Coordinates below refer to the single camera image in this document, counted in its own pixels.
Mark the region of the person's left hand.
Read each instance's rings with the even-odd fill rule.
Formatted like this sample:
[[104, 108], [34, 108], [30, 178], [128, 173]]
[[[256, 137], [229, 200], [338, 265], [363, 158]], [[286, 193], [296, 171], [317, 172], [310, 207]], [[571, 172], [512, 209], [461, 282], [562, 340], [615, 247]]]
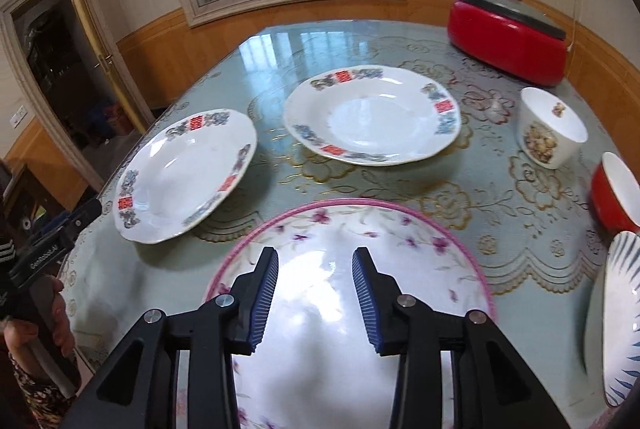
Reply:
[[[63, 283], [55, 277], [48, 276], [53, 291], [51, 315], [53, 319], [52, 337], [62, 353], [69, 357], [75, 346], [75, 338], [70, 330], [70, 320], [66, 314], [66, 303], [61, 293]], [[21, 319], [9, 319], [4, 326], [3, 336], [13, 360], [25, 373], [32, 377], [47, 376], [44, 369], [32, 353], [29, 343], [38, 339], [38, 327]]]

